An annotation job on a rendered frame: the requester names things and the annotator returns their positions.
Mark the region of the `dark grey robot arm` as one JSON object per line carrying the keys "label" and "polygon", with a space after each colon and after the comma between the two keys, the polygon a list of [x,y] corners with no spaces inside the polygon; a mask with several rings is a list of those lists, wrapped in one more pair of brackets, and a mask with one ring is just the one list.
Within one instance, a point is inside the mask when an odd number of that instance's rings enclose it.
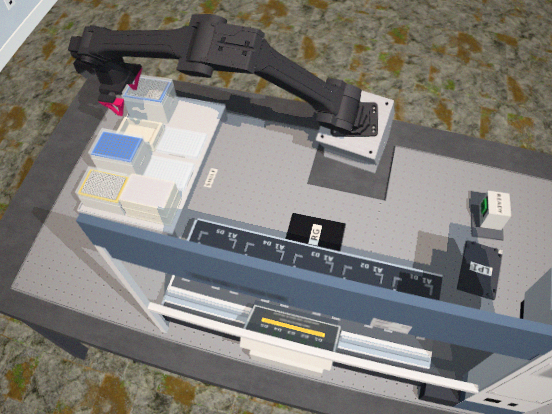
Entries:
{"label": "dark grey robot arm", "polygon": [[308,102],[333,137],[378,135],[378,104],[361,102],[360,88],[340,79],[325,82],[273,49],[261,30],[225,23],[218,15],[192,14],[189,26],[173,30],[90,25],[82,38],[71,37],[68,51],[78,74],[85,79],[97,74],[100,84],[108,85],[112,82],[102,65],[112,69],[122,57],[178,59],[176,70],[195,77],[211,78],[213,70],[255,74]]}

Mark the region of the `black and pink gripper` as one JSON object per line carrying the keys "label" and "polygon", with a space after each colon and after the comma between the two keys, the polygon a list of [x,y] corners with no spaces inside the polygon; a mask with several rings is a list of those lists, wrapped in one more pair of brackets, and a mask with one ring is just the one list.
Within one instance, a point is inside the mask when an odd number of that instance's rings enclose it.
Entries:
{"label": "black and pink gripper", "polygon": [[[112,85],[101,84],[99,86],[100,95],[98,97],[98,101],[100,104],[111,109],[118,116],[123,116],[124,99],[116,98],[115,96],[110,96],[108,94],[110,92],[115,92],[116,95],[122,95],[122,91],[126,84],[128,84],[132,90],[137,90],[142,66],[140,64],[124,63],[122,57],[122,61],[120,62],[120,64],[118,64],[114,68],[103,69],[107,70]],[[135,82],[133,85],[132,83],[134,79]],[[117,106],[119,111],[117,111],[117,109],[113,105]]]}

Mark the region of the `white ready button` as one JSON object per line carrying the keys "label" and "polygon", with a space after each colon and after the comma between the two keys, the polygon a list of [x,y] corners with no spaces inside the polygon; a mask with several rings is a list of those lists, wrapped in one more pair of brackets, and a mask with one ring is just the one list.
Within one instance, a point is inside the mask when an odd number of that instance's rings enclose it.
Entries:
{"label": "white ready button", "polygon": [[503,241],[502,228],[511,217],[510,196],[487,191],[483,199],[480,205],[471,204],[472,237]]}

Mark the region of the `black rectangular pad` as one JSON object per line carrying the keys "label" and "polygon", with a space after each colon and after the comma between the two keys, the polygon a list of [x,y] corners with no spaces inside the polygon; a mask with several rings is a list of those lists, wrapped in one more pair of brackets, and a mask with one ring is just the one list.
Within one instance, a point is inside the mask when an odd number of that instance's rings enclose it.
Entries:
{"label": "black rectangular pad", "polygon": [[293,213],[286,239],[339,251],[346,223]]}

